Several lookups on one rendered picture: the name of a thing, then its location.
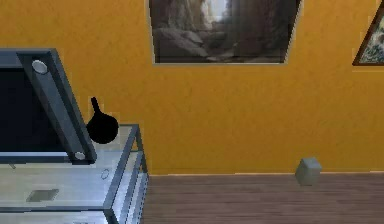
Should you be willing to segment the grey framed landscape picture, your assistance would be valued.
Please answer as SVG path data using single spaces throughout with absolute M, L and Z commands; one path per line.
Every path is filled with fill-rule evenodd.
M 283 64 L 303 0 L 147 0 L 156 64 Z

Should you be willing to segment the grey flat television set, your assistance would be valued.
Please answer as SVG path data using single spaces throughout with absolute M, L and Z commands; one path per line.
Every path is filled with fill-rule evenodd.
M 0 164 L 96 159 L 57 50 L 0 48 Z

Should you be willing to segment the brown framed picture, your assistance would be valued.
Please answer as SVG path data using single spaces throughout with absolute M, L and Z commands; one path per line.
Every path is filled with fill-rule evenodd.
M 384 66 L 384 0 L 380 0 L 379 7 L 352 65 Z

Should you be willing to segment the small grey cube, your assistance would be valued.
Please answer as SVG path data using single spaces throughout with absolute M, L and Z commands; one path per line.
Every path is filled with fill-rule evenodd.
M 322 166 L 315 157 L 302 158 L 297 166 L 295 177 L 302 186 L 314 185 L 322 171 Z

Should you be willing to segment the black round vase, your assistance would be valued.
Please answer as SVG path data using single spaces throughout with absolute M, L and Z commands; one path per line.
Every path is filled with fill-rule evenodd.
M 108 144 L 113 141 L 119 129 L 116 118 L 101 111 L 95 97 L 91 98 L 94 114 L 86 125 L 90 138 L 98 144 Z

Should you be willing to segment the glass television stand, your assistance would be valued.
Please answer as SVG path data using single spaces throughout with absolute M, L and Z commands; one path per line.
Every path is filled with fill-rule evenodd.
M 0 224 L 140 224 L 148 172 L 139 126 L 94 147 L 91 165 L 0 164 Z

